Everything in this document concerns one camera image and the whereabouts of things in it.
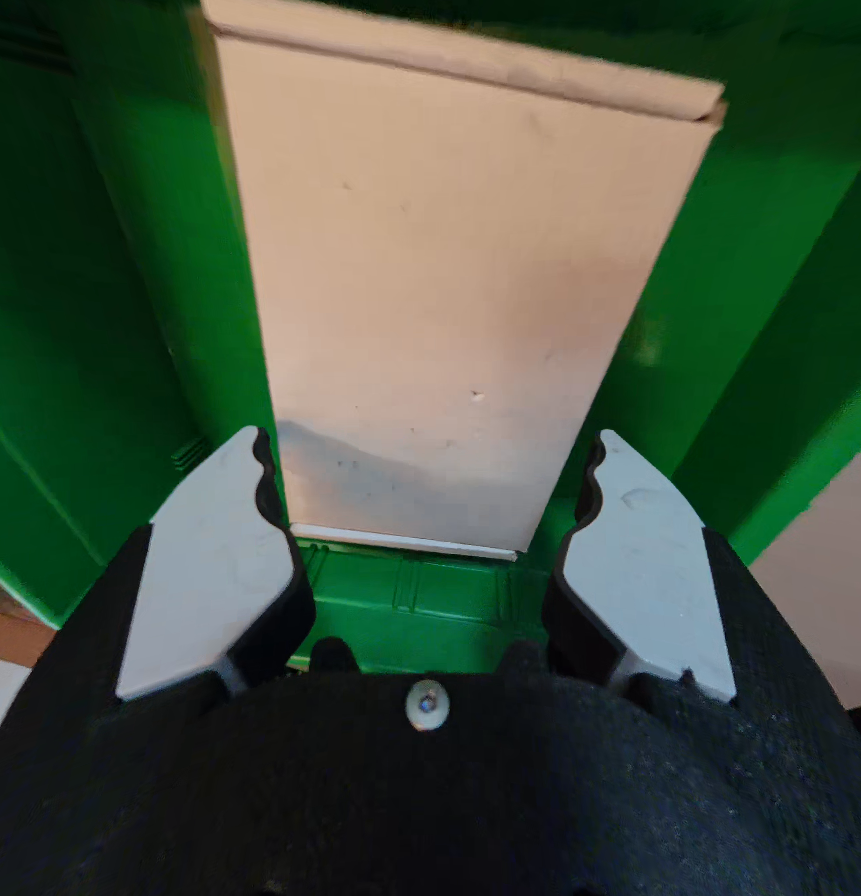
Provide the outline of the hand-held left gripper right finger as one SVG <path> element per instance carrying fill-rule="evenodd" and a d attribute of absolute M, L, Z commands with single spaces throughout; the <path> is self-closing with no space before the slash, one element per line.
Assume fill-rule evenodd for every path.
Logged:
<path fill-rule="evenodd" d="M 617 693 L 638 675 L 686 680 L 730 703 L 737 687 L 705 527 L 688 500 L 604 429 L 587 456 L 575 520 L 542 603 L 555 671 Z"/>

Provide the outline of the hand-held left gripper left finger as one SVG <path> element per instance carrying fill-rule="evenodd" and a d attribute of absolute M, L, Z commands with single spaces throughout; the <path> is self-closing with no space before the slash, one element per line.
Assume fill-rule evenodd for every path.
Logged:
<path fill-rule="evenodd" d="M 116 695 L 139 699 L 202 673 L 231 694 L 282 677 L 316 606 L 268 432 L 247 426 L 217 448 L 150 532 Z"/>

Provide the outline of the green plastic bin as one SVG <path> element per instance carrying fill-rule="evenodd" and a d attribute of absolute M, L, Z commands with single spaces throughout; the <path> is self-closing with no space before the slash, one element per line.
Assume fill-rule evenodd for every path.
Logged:
<path fill-rule="evenodd" d="M 528 554 L 303 543 L 372 670 L 481 670 L 612 427 L 758 558 L 861 448 L 861 2 L 344 2 L 721 82 L 728 116 Z M 0 2 L 0 582 L 61 624 L 268 385 L 194 2 Z"/>

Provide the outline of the white cardboard box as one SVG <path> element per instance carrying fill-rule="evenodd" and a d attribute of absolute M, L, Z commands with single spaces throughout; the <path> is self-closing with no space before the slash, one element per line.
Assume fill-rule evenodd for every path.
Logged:
<path fill-rule="evenodd" d="M 723 84 L 323 3 L 202 10 L 293 534 L 526 552 Z"/>

